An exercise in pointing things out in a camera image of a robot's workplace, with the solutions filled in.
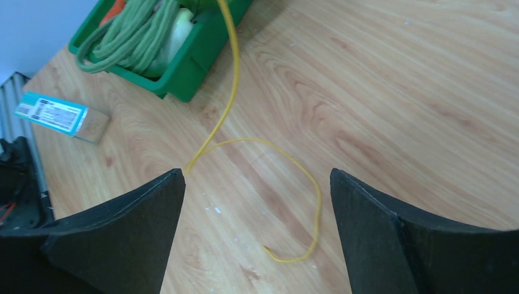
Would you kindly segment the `teal rectangular box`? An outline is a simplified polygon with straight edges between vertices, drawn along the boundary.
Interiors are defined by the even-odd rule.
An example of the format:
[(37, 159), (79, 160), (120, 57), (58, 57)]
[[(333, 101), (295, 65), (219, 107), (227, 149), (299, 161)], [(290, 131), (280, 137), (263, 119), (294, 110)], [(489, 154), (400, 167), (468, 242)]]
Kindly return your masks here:
[(32, 123), (73, 138), (97, 144), (110, 117), (93, 108), (68, 100), (28, 91), (14, 114)]

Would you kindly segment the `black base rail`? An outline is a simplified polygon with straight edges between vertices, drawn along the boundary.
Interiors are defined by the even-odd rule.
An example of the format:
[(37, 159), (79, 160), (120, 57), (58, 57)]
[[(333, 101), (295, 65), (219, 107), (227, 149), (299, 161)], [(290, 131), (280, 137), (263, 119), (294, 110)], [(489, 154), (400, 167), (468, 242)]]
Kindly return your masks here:
[(1, 230), (40, 228), (53, 221), (49, 194), (27, 139), (1, 138)]

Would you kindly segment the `green plastic tray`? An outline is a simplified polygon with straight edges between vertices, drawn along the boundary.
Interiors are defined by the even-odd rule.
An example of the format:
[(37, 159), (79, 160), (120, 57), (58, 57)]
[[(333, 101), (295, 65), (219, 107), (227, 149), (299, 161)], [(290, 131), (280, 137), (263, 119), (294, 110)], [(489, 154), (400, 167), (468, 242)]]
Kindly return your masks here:
[[(194, 27), (162, 76), (145, 77), (121, 66), (103, 72), (113, 73), (159, 97), (171, 94), (183, 102), (192, 100), (211, 66), (229, 40), (228, 25), (237, 24), (250, 7), (250, 1), (178, 1), (193, 14)], [(97, 29), (114, 1), (99, 1), (69, 42), (76, 57), (79, 47)]]

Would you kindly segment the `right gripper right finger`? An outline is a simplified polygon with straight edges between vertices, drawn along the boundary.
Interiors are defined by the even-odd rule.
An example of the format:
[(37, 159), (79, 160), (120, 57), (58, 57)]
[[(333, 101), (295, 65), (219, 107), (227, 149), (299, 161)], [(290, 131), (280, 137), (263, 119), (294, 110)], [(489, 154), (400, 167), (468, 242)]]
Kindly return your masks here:
[(518, 292), (518, 230), (430, 213), (337, 168), (330, 196), (353, 293)]

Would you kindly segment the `small red pepper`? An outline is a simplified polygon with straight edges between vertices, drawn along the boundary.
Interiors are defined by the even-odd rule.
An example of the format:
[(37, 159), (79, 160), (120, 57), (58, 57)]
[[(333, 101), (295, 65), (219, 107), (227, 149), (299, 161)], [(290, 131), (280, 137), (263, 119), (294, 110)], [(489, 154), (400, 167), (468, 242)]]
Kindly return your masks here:
[(115, 0), (114, 4), (111, 6), (111, 8), (105, 14), (105, 16), (102, 18), (99, 26), (103, 26), (105, 23), (110, 21), (112, 18), (119, 15), (122, 12), (122, 10), (124, 9), (126, 2), (127, 2), (126, 0)]

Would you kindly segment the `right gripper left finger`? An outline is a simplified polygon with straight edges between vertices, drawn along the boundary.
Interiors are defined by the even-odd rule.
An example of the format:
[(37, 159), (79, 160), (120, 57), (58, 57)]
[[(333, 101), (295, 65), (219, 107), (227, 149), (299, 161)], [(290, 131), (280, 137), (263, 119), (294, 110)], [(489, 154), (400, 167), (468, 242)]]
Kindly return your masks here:
[(1, 232), (2, 293), (159, 293), (185, 195), (182, 171), (40, 228)]

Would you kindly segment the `white radish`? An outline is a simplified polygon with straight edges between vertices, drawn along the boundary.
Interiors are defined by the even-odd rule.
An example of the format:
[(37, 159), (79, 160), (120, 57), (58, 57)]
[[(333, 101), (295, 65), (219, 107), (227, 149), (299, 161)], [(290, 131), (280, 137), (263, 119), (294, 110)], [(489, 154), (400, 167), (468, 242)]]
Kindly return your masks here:
[(152, 60), (150, 66), (142, 73), (143, 76), (156, 78), (163, 75), (191, 33), (194, 27), (192, 23), (193, 17), (194, 14), (188, 8), (181, 7), (179, 9), (168, 37), (163, 42), (161, 49)]

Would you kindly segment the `green long beans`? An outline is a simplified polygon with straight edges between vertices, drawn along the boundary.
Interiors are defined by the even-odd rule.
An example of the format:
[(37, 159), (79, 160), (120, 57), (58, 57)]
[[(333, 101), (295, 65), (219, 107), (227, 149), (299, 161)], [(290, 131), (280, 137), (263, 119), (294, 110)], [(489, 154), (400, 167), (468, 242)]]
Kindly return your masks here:
[(178, 1), (127, 1), (122, 12), (91, 33), (76, 64), (94, 74), (112, 66), (143, 73), (160, 51), (180, 10)]

